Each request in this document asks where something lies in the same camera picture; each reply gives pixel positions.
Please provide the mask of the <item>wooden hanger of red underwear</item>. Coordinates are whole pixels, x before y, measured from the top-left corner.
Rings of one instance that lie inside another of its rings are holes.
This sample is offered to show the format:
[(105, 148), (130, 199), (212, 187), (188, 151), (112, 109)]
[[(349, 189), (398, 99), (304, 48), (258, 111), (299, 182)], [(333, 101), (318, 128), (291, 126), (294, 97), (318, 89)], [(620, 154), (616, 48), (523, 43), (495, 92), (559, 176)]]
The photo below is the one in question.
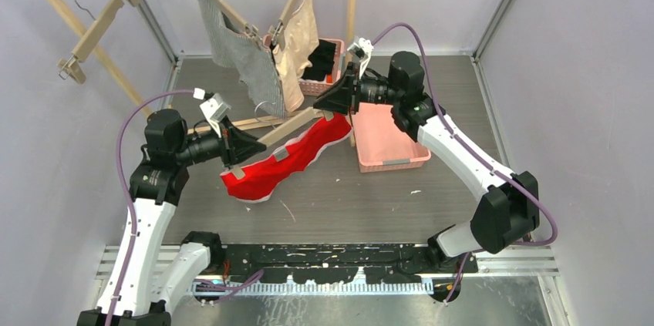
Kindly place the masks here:
[[(307, 123), (310, 123), (310, 121), (316, 123), (321, 118), (330, 120), (334, 115), (335, 114), (331, 112), (321, 111), (314, 108), (304, 109), (296, 116), (293, 116), (288, 121), (282, 123), (276, 129), (273, 129), (271, 132), (265, 134), (262, 138), (259, 139), (259, 141), (266, 146), (273, 146), (277, 142), (282, 141), (285, 137), (290, 136), (294, 131), (300, 129)], [(236, 166), (232, 169), (237, 177), (243, 176), (241, 168), (242, 166)]]

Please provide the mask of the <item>red underwear white trim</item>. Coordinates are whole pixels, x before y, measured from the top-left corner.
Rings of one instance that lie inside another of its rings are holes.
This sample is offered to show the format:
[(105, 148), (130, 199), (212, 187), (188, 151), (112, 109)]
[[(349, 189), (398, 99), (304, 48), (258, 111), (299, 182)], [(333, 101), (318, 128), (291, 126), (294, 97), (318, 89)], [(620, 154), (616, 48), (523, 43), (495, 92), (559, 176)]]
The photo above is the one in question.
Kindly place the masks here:
[(351, 132), (352, 127), (342, 114), (335, 114), (330, 120), (321, 118), (267, 158), (243, 166), (242, 177), (231, 170), (223, 172), (221, 180), (229, 196), (245, 203), (265, 202), (283, 180), (305, 171), (326, 149), (347, 139)]

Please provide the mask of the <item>grey striped underwear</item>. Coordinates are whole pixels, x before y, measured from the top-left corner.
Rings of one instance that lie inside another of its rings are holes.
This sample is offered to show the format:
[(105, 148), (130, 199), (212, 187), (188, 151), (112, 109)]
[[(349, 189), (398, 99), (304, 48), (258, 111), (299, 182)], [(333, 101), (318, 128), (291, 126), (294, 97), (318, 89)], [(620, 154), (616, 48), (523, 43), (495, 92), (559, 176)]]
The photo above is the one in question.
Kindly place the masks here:
[(234, 31), (215, 0), (197, 0), (215, 64), (238, 71), (248, 97), (267, 114), (287, 116), (281, 80), (271, 53), (260, 39)]

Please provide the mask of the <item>wooden hanger of striped underwear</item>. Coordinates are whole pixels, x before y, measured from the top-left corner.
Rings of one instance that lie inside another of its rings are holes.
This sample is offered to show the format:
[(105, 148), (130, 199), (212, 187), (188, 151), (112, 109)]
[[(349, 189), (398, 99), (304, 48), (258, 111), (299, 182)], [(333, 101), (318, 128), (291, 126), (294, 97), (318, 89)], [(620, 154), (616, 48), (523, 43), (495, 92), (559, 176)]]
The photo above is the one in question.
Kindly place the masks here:
[(239, 14), (226, 0), (211, 0), (228, 19), (229, 26), (237, 33), (243, 34), (252, 40), (261, 41), (258, 28), (249, 23), (241, 14)]

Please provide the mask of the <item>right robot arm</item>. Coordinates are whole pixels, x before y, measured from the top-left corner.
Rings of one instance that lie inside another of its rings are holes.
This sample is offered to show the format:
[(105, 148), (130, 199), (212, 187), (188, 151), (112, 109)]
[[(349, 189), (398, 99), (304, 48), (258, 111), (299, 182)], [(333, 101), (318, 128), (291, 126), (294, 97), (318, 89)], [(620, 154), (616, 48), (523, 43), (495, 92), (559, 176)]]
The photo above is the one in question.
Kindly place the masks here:
[(425, 92), (425, 75), (419, 56), (407, 51), (392, 56), (385, 76), (351, 62), (314, 107), (348, 115), (357, 113), (363, 103), (389, 105), (395, 126), (464, 182), (478, 200), (474, 215), (427, 241), (429, 265), (445, 273), (461, 254), (497, 254), (538, 228), (538, 182), (529, 172), (516, 174), (497, 162), (455, 127), (444, 108)]

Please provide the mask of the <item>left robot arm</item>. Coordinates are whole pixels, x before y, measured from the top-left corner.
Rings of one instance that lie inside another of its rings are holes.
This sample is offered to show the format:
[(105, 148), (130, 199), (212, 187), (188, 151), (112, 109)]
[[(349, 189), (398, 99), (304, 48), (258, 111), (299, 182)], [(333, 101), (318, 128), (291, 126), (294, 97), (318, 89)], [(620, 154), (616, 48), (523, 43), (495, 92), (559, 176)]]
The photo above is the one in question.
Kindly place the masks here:
[(79, 325), (169, 325), (196, 277), (202, 271), (216, 274), (225, 262), (218, 234), (191, 231), (173, 262), (160, 276), (154, 274), (188, 167), (216, 158), (233, 166), (266, 149), (227, 116), (215, 130), (189, 136), (174, 109), (152, 113), (144, 136), (143, 159), (126, 185), (128, 214), (116, 263), (96, 307), (79, 314)]

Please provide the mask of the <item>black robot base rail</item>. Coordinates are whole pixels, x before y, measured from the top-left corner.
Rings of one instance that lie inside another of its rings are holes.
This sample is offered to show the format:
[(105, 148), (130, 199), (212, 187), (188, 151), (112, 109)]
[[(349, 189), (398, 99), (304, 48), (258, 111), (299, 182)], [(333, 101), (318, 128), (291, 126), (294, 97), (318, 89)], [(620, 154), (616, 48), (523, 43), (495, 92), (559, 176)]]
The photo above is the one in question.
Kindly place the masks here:
[(202, 275), (244, 281), (262, 270), (260, 282), (348, 284), (362, 271), (366, 284), (412, 284), (431, 274), (476, 272), (474, 260), (446, 259), (425, 244), (229, 244), (224, 258)]

